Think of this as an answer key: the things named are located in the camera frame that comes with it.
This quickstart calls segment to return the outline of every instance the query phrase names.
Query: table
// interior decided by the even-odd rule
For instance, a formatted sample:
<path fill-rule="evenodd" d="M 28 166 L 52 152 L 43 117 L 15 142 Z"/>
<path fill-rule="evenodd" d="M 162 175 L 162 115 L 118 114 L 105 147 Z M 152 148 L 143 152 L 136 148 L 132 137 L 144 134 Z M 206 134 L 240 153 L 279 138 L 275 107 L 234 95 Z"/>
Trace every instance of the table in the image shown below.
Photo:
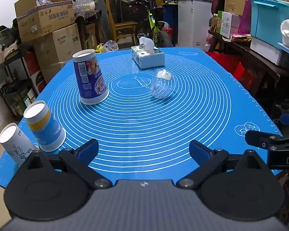
<path fill-rule="evenodd" d="M 275 80 L 275 89 L 272 90 L 270 95 L 271 108 L 275 102 L 281 102 L 285 94 L 289 91 L 289 70 L 275 65 L 273 62 L 267 60 L 262 55 L 251 50 L 248 46 L 239 45 L 235 42 L 224 41 L 223 37 L 211 30 L 209 34 L 213 35 L 213 43 L 209 51 L 214 51 L 216 45 L 220 43 L 223 47 L 231 48 L 245 57 L 247 60 L 243 66 L 252 67 L 257 71 L 256 80 L 250 90 L 250 94 L 255 97 L 259 88 L 262 85 L 263 78 L 266 74 Z"/>
<path fill-rule="evenodd" d="M 164 100 L 152 97 L 149 90 L 159 68 L 140 70 L 131 51 L 124 50 L 97 55 L 110 94 L 98 105 L 83 105 L 73 63 L 68 62 L 38 97 L 67 131 L 60 150 L 96 138 L 99 154 L 90 167 L 113 183 L 117 179 L 176 183 L 198 167 L 188 151 L 193 139 L 211 149 L 242 154 L 253 148 L 244 140 L 248 129 L 279 134 L 253 97 L 202 50 L 161 50 L 166 55 L 164 68 L 176 82 Z M 19 127 L 36 142 L 24 119 Z M 266 161 L 267 151 L 255 150 Z M 5 187 L 16 170 L 4 152 L 0 185 Z"/>

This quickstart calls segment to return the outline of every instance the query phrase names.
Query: metal bolt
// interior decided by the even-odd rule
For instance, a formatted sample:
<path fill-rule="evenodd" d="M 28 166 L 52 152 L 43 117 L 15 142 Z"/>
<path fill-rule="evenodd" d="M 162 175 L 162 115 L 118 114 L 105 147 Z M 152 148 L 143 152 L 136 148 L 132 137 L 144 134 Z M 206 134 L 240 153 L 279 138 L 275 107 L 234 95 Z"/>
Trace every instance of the metal bolt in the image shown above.
<path fill-rule="evenodd" d="M 179 184 L 182 187 L 190 187 L 190 186 L 193 186 L 194 182 L 191 179 L 182 179 L 179 181 Z"/>
<path fill-rule="evenodd" d="M 108 187 L 108 186 L 110 186 L 109 180 L 104 179 L 104 178 L 96 180 L 96 181 L 94 182 L 94 184 L 95 184 L 95 186 L 97 186 L 97 187 Z"/>

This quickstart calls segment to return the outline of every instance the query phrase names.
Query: circular line pattern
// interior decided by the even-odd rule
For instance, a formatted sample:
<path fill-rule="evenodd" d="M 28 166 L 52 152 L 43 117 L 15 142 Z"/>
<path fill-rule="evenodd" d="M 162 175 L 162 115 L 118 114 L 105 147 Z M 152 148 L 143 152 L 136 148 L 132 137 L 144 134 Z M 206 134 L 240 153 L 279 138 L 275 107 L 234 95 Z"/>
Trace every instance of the circular line pattern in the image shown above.
<path fill-rule="evenodd" d="M 98 105 L 80 103 L 75 75 L 54 91 L 48 103 L 67 131 L 60 149 L 99 141 L 90 167 L 113 173 L 150 172 L 190 159 L 196 139 L 210 146 L 227 125 L 230 94 L 217 74 L 178 56 L 165 56 L 174 89 L 165 99 L 150 93 L 150 79 L 161 68 L 138 69 L 131 55 L 99 61 L 109 97 Z"/>

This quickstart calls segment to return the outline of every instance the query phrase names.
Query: transparent cup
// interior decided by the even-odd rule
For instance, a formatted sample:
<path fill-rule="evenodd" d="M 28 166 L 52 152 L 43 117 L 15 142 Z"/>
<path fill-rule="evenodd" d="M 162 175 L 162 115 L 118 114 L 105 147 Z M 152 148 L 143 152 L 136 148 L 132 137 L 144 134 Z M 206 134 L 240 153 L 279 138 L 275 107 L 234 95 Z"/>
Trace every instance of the transparent cup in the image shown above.
<path fill-rule="evenodd" d="M 175 81 L 172 73 L 166 69 L 154 72 L 151 79 L 151 94 L 159 99 L 168 97 L 175 88 Z"/>

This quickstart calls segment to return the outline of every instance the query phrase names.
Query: white paper cup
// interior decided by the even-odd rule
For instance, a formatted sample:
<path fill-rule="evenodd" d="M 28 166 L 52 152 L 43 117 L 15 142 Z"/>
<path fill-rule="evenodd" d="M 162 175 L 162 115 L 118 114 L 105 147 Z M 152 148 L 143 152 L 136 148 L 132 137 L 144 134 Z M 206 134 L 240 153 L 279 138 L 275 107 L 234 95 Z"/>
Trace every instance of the white paper cup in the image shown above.
<path fill-rule="evenodd" d="M 22 165 L 33 150 L 39 150 L 14 122 L 1 131 L 0 143 L 18 166 Z"/>
<path fill-rule="evenodd" d="M 94 105 L 104 101 L 109 90 L 104 81 L 94 49 L 79 51 L 73 55 L 75 75 L 80 101 Z"/>
<path fill-rule="evenodd" d="M 52 152 L 62 146 L 66 131 L 44 101 L 36 101 L 27 107 L 24 118 L 40 144 L 41 150 Z"/>

